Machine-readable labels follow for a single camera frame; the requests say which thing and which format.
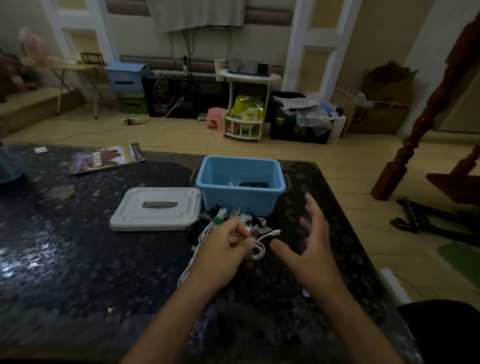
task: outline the blue storage box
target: blue storage box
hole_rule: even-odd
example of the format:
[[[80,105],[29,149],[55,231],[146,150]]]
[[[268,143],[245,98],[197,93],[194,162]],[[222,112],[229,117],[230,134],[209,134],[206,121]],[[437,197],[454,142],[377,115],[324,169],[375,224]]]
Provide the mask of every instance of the blue storage box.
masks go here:
[[[144,64],[112,62],[105,69],[114,92],[144,94],[142,76],[147,73]]]
[[[239,187],[239,183],[265,182],[268,188]],[[221,205],[229,211],[239,207],[247,214],[269,216],[285,192],[280,163],[273,159],[208,156],[197,177],[205,208]]]

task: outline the black box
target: black box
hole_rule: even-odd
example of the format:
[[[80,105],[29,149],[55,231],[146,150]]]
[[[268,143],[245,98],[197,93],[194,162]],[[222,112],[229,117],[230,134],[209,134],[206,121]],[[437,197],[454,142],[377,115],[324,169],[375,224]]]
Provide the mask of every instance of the black box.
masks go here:
[[[305,97],[304,94],[297,92],[279,92],[274,91],[271,96],[283,97],[283,98],[296,98]],[[317,136],[313,128],[297,125],[297,116],[295,112],[293,115],[287,115],[281,108],[282,104],[270,99],[266,120],[272,123],[270,129],[270,139],[290,140],[292,142],[304,142],[304,143],[316,143],[326,144],[330,131]]]

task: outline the white cup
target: white cup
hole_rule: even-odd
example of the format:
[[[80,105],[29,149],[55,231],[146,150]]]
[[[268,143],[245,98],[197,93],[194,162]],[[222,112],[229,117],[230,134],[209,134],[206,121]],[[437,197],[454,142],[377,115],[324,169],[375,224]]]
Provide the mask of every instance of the white cup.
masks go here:
[[[217,81],[223,81],[224,77],[220,75],[220,70],[225,68],[227,60],[214,60],[215,63],[215,78]]]

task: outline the gray cloth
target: gray cloth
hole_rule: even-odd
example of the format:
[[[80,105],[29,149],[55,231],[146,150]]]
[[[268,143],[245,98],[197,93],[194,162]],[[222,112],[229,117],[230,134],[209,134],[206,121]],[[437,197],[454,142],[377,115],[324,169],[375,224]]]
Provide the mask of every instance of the gray cloth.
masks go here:
[[[159,32],[205,25],[242,26],[245,0],[147,0]]]

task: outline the white lid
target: white lid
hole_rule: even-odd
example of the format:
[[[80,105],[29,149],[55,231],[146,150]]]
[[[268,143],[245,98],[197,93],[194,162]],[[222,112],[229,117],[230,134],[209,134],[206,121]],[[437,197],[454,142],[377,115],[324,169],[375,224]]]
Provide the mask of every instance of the white lid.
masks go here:
[[[144,202],[170,202],[175,207],[143,207]],[[183,230],[198,220],[202,192],[198,188],[136,187],[127,191],[110,219],[117,231]]]

